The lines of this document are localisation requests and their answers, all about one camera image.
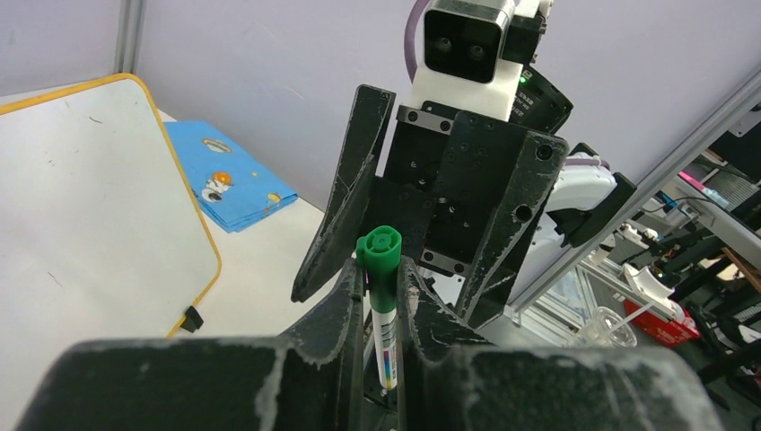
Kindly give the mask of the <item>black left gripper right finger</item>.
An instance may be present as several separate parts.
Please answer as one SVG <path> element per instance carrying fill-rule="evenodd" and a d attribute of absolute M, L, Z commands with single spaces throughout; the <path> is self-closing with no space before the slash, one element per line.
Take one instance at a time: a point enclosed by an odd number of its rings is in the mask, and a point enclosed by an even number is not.
<path fill-rule="evenodd" d="M 404 257 L 398 267 L 398 339 L 402 371 L 398 424 L 402 430 L 498 430 L 503 400 L 491 378 L 506 353 L 477 335 Z"/>

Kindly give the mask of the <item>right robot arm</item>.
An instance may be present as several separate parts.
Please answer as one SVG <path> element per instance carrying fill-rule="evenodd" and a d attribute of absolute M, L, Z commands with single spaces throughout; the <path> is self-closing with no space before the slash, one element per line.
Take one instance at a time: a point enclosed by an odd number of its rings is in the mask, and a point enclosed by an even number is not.
<path fill-rule="evenodd" d="M 475 328 L 503 313 L 512 291 L 554 249 L 579 247 L 634 194 L 585 144 L 556 135 L 571 103 L 526 68 L 512 117 L 462 103 L 397 105 L 391 91 L 358 86 L 328 207 L 293 282 L 311 298 L 380 225 L 401 251 L 465 283 L 457 313 Z"/>

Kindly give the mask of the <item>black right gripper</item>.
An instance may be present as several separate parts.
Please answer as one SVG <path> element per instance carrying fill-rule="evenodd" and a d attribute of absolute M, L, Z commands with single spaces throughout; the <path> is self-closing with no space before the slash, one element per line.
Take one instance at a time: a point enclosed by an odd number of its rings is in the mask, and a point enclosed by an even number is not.
<path fill-rule="evenodd" d="M 360 235 L 389 225 L 402 236 L 402 253 L 428 267 L 428 253 L 448 261 L 441 267 L 447 275 L 471 264 L 456 313 L 477 328 L 482 296 L 510 280 L 500 267 L 541 212 L 567 141 L 437 103 L 421 110 L 402 105 L 384 173 L 372 184 L 395 99 L 389 90 L 357 87 L 328 205 L 291 301 L 313 297 L 341 270 Z"/>

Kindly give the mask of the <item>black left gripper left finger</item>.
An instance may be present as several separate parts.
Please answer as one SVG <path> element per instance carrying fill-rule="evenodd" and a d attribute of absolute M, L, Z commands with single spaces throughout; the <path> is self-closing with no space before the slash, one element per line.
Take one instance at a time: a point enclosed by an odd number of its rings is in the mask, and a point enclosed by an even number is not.
<path fill-rule="evenodd" d="M 362 271 L 348 259 L 330 292 L 280 335 L 226 339 L 226 429 L 358 429 L 362 341 Z"/>

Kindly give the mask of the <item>yellow framed whiteboard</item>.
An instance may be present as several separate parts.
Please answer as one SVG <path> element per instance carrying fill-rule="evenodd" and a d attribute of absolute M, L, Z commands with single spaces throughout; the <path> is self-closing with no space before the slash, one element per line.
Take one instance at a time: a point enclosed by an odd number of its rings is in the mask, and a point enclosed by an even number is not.
<path fill-rule="evenodd" d="M 174 334 L 221 269 L 139 78 L 111 75 L 2 107 L 2 429 L 69 347 Z"/>

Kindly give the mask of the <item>green capped whiteboard marker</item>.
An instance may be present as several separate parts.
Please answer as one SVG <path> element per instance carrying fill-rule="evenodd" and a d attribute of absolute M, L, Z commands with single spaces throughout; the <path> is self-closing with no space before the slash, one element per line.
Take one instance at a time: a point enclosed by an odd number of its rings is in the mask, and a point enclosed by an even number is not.
<path fill-rule="evenodd" d="M 396 317 L 401 245 L 402 235 L 388 225 L 374 228 L 355 245 L 356 261 L 363 269 L 370 298 L 378 380 L 386 391 L 398 384 Z"/>

